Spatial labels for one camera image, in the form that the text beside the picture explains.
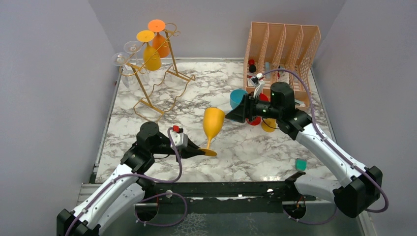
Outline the red plastic wine glass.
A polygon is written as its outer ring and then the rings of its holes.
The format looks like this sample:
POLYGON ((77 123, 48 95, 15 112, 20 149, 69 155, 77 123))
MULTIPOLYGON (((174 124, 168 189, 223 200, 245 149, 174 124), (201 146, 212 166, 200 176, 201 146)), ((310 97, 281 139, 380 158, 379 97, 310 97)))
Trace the red plastic wine glass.
MULTIPOLYGON (((269 98, 265 94, 260 93, 259 94, 259 100, 260 101, 269 101, 269 98)), ((252 126, 256 126, 256 125, 258 125, 258 124, 261 123, 261 118, 260 117, 256 117, 253 120, 246 119, 246 122, 248 124, 252 125, 252 126)))

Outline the blue plastic wine glass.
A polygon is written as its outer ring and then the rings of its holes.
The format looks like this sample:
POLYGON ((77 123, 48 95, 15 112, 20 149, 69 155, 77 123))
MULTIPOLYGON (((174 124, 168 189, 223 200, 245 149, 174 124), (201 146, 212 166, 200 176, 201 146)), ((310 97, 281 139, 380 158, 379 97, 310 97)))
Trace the blue plastic wine glass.
POLYGON ((240 104, 245 94, 247 94, 247 91, 243 89, 235 89, 230 93, 229 103, 232 109, 236 108, 240 104))

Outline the yellow front wine glass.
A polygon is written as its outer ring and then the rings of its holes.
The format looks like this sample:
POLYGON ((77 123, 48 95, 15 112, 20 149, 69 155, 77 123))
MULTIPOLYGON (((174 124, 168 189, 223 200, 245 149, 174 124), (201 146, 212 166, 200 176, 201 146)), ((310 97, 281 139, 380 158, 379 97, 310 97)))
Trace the yellow front wine glass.
POLYGON ((261 127, 266 132, 273 132, 278 129, 276 120, 273 118, 262 118, 261 127))

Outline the clear front wine glass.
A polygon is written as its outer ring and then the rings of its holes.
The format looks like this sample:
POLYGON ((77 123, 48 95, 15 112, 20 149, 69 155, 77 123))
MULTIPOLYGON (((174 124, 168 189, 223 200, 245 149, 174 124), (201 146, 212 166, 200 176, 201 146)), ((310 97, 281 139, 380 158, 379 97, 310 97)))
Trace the clear front wine glass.
POLYGON ((129 62, 129 54, 125 52, 119 52, 112 56, 112 63, 115 66, 119 67, 119 72, 121 74, 121 81, 125 85, 125 87, 128 89, 130 88, 129 84, 129 66, 127 63, 129 62))

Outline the clear wine glass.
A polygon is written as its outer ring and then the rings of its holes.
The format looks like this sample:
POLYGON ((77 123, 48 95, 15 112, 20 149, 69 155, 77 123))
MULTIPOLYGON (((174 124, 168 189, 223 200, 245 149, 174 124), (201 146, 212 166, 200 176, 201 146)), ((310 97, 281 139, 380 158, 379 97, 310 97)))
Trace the clear wine glass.
POLYGON ((128 89, 130 88, 129 84, 129 66, 127 63, 129 62, 129 54, 125 52, 119 52, 112 56, 112 63, 115 66, 119 67, 119 72, 121 74, 121 81, 125 85, 125 87, 128 89))
MULTIPOLYGON (((138 58, 138 52, 142 46, 142 43, 139 41, 129 41, 125 43, 123 49, 130 54, 130 62, 138 67, 142 66, 142 62, 138 58)), ((138 72, 138 75, 145 83, 150 82, 149 73, 147 69, 144 67, 138 72)))

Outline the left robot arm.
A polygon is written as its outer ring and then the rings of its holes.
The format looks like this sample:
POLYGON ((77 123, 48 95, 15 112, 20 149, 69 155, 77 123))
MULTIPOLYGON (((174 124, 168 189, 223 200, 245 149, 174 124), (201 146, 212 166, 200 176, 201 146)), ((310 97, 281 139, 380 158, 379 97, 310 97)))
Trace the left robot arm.
POLYGON ((128 208, 154 197, 156 182, 145 172, 155 163, 155 154, 182 158, 204 155, 205 151, 174 125, 164 135, 156 122, 141 125, 136 141, 124 154, 113 173, 86 200, 73 210, 63 209, 57 216, 58 236, 99 236, 128 208))

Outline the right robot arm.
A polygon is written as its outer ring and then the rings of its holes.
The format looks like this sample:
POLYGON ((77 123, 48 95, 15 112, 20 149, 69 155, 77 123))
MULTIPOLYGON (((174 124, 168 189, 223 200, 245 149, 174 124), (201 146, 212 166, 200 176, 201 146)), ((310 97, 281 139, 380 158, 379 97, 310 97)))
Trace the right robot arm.
POLYGON ((327 181, 306 174, 294 175, 284 186, 284 195, 290 200, 310 195, 333 202, 350 218, 368 210, 381 196, 382 171, 351 157, 308 113, 296 108, 295 93, 287 83, 274 83, 270 90, 269 102, 244 95, 226 118, 240 123, 256 117, 274 119, 279 130, 310 150, 336 177, 335 181, 327 181))

